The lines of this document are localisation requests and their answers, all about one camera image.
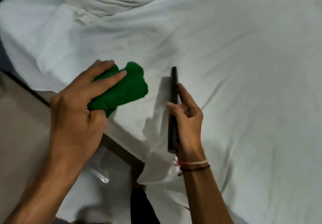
black device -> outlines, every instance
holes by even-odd
[[[172,67],[170,77],[170,102],[178,104],[178,70],[177,67]],[[178,124],[174,115],[169,115],[168,124],[168,151],[172,154],[178,154],[179,132]]]

black string bracelet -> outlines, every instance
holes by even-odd
[[[184,168],[180,167],[180,170],[182,171],[182,173],[184,173],[184,172],[191,172],[191,171],[204,170],[204,169],[208,169],[208,168],[210,168],[210,165],[207,165],[207,166],[205,166],[205,167],[200,167],[200,168],[197,168],[197,169],[184,169]]]

white bed sheet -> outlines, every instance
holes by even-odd
[[[58,92],[97,58],[143,66],[149,94],[106,129],[146,162],[142,183],[186,204],[166,145],[175,65],[203,109],[203,146],[230,208],[250,224],[321,222],[321,0],[156,0],[85,27],[61,0],[35,4],[0,7],[2,41],[32,88]],[[32,86],[22,57],[50,87]]]

folded green cloth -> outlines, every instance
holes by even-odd
[[[92,99],[87,105],[89,110],[105,110],[106,117],[108,118],[118,106],[138,100],[147,95],[148,87],[143,78],[143,68],[137,63],[128,62],[123,70],[127,71],[126,76],[114,87]],[[94,81],[110,77],[123,70],[119,70],[117,65],[114,65],[111,69],[96,77]]]

hand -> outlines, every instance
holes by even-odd
[[[185,162],[203,161],[205,155],[201,145],[202,111],[182,84],[179,84],[178,88],[182,104],[166,104],[169,113],[176,117],[178,124],[178,158]]]
[[[126,75],[122,71],[93,82],[113,66],[114,61],[97,60],[51,99],[49,157],[55,163],[83,167],[98,148],[107,119],[103,110],[89,111],[87,104]]]

